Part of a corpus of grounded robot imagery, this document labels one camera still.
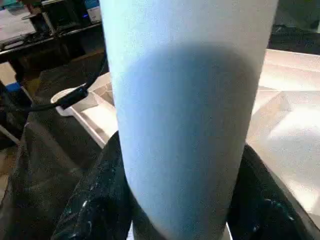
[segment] black fabric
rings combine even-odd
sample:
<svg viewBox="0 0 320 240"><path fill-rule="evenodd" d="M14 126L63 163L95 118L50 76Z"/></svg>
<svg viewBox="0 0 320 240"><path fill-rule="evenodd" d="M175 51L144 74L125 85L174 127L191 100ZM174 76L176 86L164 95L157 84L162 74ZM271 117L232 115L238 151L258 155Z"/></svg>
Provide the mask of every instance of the black fabric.
<svg viewBox="0 0 320 240"><path fill-rule="evenodd" d="M283 182L245 146L229 209L234 240L319 240L320 231Z"/></svg>
<svg viewBox="0 0 320 240"><path fill-rule="evenodd" d="M48 104L98 71L95 55L41 73L34 103ZM0 239L50 239L76 184L101 149L73 117L55 109L29 114L0 210Z"/></svg>

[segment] desk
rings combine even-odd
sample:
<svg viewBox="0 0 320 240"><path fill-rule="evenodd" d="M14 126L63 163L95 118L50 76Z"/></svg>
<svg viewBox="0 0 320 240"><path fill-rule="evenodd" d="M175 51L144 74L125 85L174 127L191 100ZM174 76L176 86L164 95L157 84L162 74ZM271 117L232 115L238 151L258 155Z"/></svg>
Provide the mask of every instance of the desk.
<svg viewBox="0 0 320 240"><path fill-rule="evenodd" d="M79 34L83 34L88 31L102 31L102 24L96 23L87 27L71 30L65 33L61 33L58 37L63 41L67 40L70 37L77 37ZM30 43L20 45L8 50L0 51L0 63L8 62L16 60L20 57L26 56L32 52L38 52L41 50L45 50L51 48L53 46L58 46L59 42L53 37L48 37L46 39Z"/></svg>

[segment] power cord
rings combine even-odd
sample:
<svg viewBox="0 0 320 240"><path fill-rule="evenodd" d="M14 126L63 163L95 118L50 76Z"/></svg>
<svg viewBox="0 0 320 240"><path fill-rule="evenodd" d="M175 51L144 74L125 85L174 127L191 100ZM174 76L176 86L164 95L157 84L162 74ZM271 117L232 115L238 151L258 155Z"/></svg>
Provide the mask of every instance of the power cord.
<svg viewBox="0 0 320 240"><path fill-rule="evenodd" d="M103 53L103 57L100 63L99 71L96 71L92 77L88 79L88 81L76 89L74 89L72 92L68 93L67 95L63 96L60 98L57 102L55 103L49 103L49 104L41 104L41 105L35 105L31 107L22 107L18 106L17 104L14 103L12 100L10 93L6 91L6 87L2 84L0 81L0 85L2 88L2 94L6 98L6 100L9 102L9 105L1 105L0 106L0 111L5 111L7 113L12 113L12 112L40 112L40 111L46 111L50 110L56 107L61 107L62 109L67 109L70 106L74 105L75 103L81 101L82 99L86 98L88 96L88 89L95 83L97 78L102 74L105 65L107 63L107 53Z"/></svg>

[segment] blue object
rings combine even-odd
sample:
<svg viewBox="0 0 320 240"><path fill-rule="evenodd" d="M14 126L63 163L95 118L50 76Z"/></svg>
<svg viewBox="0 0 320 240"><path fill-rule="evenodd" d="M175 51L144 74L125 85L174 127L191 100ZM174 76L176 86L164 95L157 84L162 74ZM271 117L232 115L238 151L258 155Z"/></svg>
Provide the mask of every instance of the blue object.
<svg viewBox="0 0 320 240"><path fill-rule="evenodd" d="M5 88L9 91L9 92L17 92L21 89L21 86L18 82L15 83L11 83L9 85L6 85Z"/></svg>
<svg viewBox="0 0 320 240"><path fill-rule="evenodd" d="M84 4L86 9L92 9L100 5L98 0L85 0Z"/></svg>

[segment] white pipe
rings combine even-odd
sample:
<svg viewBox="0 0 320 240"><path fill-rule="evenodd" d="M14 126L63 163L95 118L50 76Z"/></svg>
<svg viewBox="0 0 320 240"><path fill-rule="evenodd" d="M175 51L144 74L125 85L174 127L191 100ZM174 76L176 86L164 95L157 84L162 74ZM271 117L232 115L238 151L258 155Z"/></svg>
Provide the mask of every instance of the white pipe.
<svg viewBox="0 0 320 240"><path fill-rule="evenodd" d="M217 240L277 0L100 3L136 238Z"/></svg>

